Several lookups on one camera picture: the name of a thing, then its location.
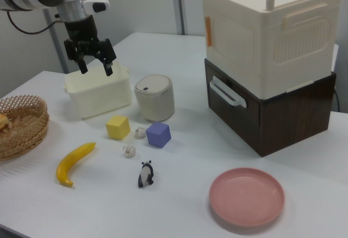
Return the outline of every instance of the black cable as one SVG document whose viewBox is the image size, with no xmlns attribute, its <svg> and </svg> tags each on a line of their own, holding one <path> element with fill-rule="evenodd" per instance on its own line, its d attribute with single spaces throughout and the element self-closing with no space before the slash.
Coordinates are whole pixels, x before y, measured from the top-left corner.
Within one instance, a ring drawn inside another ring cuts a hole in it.
<svg viewBox="0 0 348 238">
<path fill-rule="evenodd" d="M 339 108 L 339 100 L 338 100 L 338 95 L 337 95 L 336 89 L 334 90 L 334 92 L 335 92 L 335 95 L 336 95 L 338 112 L 341 112 L 341 111 L 340 111 L 340 108 Z"/>
<path fill-rule="evenodd" d="M 22 30 L 21 28 L 19 28 L 19 27 L 13 22 L 13 20 L 12 20 L 12 18 L 11 18 L 11 15 L 10 15 L 10 11 L 6 11 L 6 12 L 7 12 L 7 16 L 8 16 L 8 18 L 9 18 L 10 22 L 12 23 L 12 25 L 13 25 L 17 30 L 19 30 L 20 32 L 25 33 L 25 34 L 29 34 L 29 35 L 34 35 L 34 34 L 43 33 L 44 31 L 50 29 L 50 27 L 52 27 L 54 24 L 56 24 L 56 23 L 58 23 L 58 22 L 61 22 L 61 21 L 54 21 L 54 22 L 52 22 L 49 26 L 47 26 L 45 29 L 40 30 L 40 31 L 38 31 L 38 32 L 30 33 L 30 32 L 26 32 L 25 30 Z"/>
</svg>

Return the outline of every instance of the toy block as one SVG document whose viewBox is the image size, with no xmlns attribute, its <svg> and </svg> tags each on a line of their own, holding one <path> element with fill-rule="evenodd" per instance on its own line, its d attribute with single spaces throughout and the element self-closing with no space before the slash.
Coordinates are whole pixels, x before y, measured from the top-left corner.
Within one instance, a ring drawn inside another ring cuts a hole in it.
<svg viewBox="0 0 348 238">
<path fill-rule="evenodd" d="M 154 122 L 146 130 L 146 136 L 149 144 L 159 148 L 163 148 L 172 138 L 169 126 L 161 122 Z"/>
<path fill-rule="evenodd" d="M 111 139 L 122 140 L 131 131 L 128 118 L 122 116 L 113 116 L 105 126 Z"/>
</svg>

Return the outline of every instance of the white wall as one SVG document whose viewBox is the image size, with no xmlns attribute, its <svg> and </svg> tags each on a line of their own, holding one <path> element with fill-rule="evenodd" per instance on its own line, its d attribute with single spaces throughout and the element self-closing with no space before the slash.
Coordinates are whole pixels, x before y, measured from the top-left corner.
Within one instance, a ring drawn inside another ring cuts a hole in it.
<svg viewBox="0 0 348 238">
<path fill-rule="evenodd" d="M 109 0 L 109 2 L 111 9 L 108 12 L 101 12 L 94 16 L 100 40 L 109 38 L 115 45 L 134 32 L 178 33 L 173 0 Z M 50 13 L 54 16 L 57 11 L 51 9 Z M 69 72 L 78 70 L 78 66 L 66 57 L 63 42 L 69 38 L 67 31 L 64 27 L 55 27 L 55 29 Z M 85 60 L 89 63 L 93 57 L 87 57 Z"/>
<path fill-rule="evenodd" d="M 47 26 L 41 10 L 12 12 L 11 16 L 17 26 L 28 32 Z M 12 26 L 4 11 L 0 11 L 0 25 L 0 98 L 43 70 L 62 72 L 49 31 L 23 34 Z"/>
<path fill-rule="evenodd" d="M 184 2 L 184 23 L 186 35 L 204 35 L 204 18 L 201 0 L 182 0 Z M 335 72 L 336 91 L 340 100 L 341 112 L 348 112 L 348 0 L 341 0 L 337 38 L 339 53 Z M 333 110 L 337 111 L 334 99 Z"/>
</svg>

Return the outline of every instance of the bread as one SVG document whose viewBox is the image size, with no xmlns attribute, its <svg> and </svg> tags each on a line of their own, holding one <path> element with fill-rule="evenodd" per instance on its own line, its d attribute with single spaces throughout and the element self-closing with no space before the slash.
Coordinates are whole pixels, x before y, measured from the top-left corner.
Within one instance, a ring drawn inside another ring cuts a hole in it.
<svg viewBox="0 0 348 238">
<path fill-rule="evenodd" d="M 9 119 L 5 115 L 0 114 L 0 130 L 5 128 L 8 123 Z"/>
</svg>

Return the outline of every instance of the yellow cube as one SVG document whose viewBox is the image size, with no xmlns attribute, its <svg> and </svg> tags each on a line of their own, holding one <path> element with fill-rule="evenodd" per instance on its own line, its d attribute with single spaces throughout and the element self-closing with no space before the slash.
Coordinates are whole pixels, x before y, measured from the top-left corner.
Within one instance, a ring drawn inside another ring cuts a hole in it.
<svg viewBox="0 0 348 238">
<path fill-rule="evenodd" d="M 122 140 L 131 131 L 128 117 L 113 116 L 106 124 L 108 135 L 112 139 Z"/>
</svg>

